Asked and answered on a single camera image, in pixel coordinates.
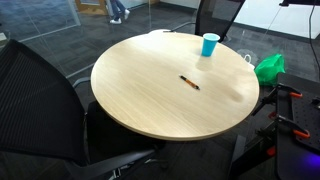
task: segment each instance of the black cable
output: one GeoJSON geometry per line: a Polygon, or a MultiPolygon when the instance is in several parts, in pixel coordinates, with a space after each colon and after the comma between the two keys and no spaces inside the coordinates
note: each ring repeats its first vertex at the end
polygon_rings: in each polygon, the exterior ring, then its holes
{"type": "Polygon", "coordinates": [[[314,8],[316,7],[317,1],[318,1],[318,0],[314,0],[314,2],[313,2],[313,7],[312,7],[312,10],[311,10],[311,13],[310,13],[310,17],[309,17],[309,41],[310,41],[310,46],[311,46],[311,49],[312,49],[314,58],[316,59],[316,63],[317,63],[317,65],[318,65],[318,73],[319,73],[319,81],[320,81],[320,65],[319,65],[319,61],[318,61],[318,58],[317,58],[317,54],[316,54],[316,52],[314,51],[313,44],[312,44],[312,39],[311,39],[311,17],[312,17],[314,8]]]}

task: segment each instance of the mesh chair back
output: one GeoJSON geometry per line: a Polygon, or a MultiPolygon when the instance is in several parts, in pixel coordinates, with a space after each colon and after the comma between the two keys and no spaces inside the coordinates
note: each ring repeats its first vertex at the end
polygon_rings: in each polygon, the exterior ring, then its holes
{"type": "Polygon", "coordinates": [[[25,45],[0,52],[0,150],[85,164],[84,109],[68,80],[25,45]]]}
{"type": "Polygon", "coordinates": [[[195,34],[215,33],[222,42],[245,0],[201,0],[195,34]]]}

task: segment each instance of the blue cup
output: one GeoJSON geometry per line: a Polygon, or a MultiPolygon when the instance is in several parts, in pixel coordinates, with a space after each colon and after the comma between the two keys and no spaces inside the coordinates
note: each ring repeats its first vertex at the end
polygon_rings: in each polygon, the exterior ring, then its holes
{"type": "Polygon", "coordinates": [[[211,56],[219,39],[220,39],[220,36],[218,36],[217,34],[205,33],[203,35],[203,45],[202,45],[201,55],[206,57],[211,56]]]}

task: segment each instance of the person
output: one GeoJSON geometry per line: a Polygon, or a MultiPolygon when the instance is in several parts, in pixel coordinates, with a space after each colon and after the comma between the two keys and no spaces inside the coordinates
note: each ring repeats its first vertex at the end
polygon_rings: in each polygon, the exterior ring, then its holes
{"type": "Polygon", "coordinates": [[[130,11],[126,9],[123,4],[119,0],[110,0],[112,11],[113,11],[113,19],[110,21],[111,24],[121,24],[121,18],[118,11],[118,8],[124,14],[124,19],[128,19],[130,11]]]}

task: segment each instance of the jeans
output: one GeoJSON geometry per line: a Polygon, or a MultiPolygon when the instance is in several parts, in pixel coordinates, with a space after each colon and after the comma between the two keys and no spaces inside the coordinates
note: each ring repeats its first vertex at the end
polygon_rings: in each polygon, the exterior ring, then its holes
{"type": "Polygon", "coordinates": [[[126,8],[123,6],[123,4],[119,1],[119,0],[110,0],[111,6],[112,6],[112,11],[113,11],[113,16],[114,16],[114,20],[118,21],[120,18],[120,14],[118,11],[118,8],[120,9],[120,11],[124,14],[126,8]]]}

